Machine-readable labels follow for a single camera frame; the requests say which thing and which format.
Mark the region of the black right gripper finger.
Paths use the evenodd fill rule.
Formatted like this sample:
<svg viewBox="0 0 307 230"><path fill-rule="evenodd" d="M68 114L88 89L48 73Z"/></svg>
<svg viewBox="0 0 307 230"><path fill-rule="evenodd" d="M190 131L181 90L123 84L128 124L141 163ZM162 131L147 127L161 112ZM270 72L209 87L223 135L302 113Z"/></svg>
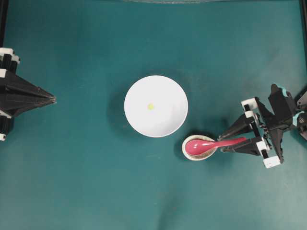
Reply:
<svg viewBox="0 0 307 230"><path fill-rule="evenodd" d="M263 137L250 138L238 144L221 148L221 152L244 153L254 156L263 156L264 152L264 157L268 157L269 150L270 145Z"/></svg>
<svg viewBox="0 0 307 230"><path fill-rule="evenodd" d="M232 139L250 132L253 132L255 137L260 137L258 126L259 115L253 111L244 112L217 140Z"/></svg>

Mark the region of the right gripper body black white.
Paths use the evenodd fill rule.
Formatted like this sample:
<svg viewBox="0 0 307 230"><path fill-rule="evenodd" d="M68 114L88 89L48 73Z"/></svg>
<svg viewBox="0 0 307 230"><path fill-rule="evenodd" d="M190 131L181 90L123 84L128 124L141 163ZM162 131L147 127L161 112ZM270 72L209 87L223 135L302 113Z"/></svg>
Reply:
<svg viewBox="0 0 307 230"><path fill-rule="evenodd" d="M284 87L272 84L268 99L273 112L270 112L258 97L241 102L245 115L254 117L256 124L251 126L252 130L255 131L259 127L264 131L261 141L257 142L256 146L267 169L283 163L283 133L297 128L299 118L299 107Z"/></svg>

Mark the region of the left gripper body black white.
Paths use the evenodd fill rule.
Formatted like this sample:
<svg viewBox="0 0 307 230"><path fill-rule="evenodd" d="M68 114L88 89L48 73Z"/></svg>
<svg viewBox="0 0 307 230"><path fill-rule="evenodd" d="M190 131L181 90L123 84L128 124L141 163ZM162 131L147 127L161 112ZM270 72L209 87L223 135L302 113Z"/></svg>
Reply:
<svg viewBox="0 0 307 230"><path fill-rule="evenodd" d="M6 74L10 71L16 73L16 69L20 64L20 58L15 54L11 48L0 48L0 93L5 93L5 86L2 80L5 79ZM4 109L0 109L0 140L4 141L7 135L12 131L14 125L14 118L9 115Z"/></svg>

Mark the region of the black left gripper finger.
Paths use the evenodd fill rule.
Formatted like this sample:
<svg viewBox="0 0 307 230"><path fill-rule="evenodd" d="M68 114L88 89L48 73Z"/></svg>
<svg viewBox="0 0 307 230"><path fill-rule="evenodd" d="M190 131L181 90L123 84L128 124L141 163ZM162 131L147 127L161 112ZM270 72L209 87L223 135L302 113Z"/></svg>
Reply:
<svg viewBox="0 0 307 230"><path fill-rule="evenodd" d="M9 109L9 110L6 110L6 111L1 109L0 115L4 115L6 117L17 117L24 112L27 112L27 111L30 111L30 110L33 110L33 109L37 109L37 108L41 108L41 107L44 107L44 106L47 106L47 105L55 104L55 103L56 103L56 100L53 99L53 100L50 100L48 102L43 102L43 103L39 103L39 104L32 104L32 105L24 105L20 108Z"/></svg>
<svg viewBox="0 0 307 230"><path fill-rule="evenodd" d="M55 99L54 95L50 94L49 92L38 86L31 84L30 82L8 70L0 71L0 85L16 92L22 92L29 95Z"/></svg>

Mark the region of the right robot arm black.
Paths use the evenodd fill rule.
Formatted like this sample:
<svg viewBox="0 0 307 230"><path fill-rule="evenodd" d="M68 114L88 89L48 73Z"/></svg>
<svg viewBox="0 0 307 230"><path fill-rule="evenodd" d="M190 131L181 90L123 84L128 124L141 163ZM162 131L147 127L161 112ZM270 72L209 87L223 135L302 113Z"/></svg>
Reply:
<svg viewBox="0 0 307 230"><path fill-rule="evenodd" d="M284 132L297 129L307 137L307 105L295 101L285 88L271 85L268 97L270 112L258 97L241 102L243 114L218 138L219 141L253 132L255 137L222 149L223 152L245 153L263 158L266 168L284 162L282 139Z"/></svg>

